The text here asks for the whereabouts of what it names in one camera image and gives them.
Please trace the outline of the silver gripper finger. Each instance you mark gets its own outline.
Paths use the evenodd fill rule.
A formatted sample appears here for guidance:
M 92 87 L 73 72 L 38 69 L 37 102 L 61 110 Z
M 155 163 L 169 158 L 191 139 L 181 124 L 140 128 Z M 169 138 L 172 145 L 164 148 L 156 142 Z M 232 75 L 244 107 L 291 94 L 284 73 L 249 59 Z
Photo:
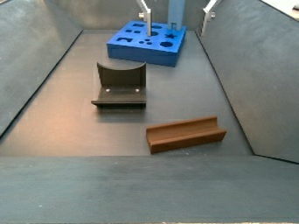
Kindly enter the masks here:
M 151 37 L 152 36 L 152 11 L 145 4 L 145 0 L 136 0 L 136 3 L 141 9 L 141 12 L 139 13 L 139 17 L 147 23 L 147 36 Z
M 220 0 L 209 0 L 207 6 L 203 8 L 203 20 L 200 25 L 200 35 L 204 35 L 207 23 L 215 18 L 215 7 L 219 5 Z

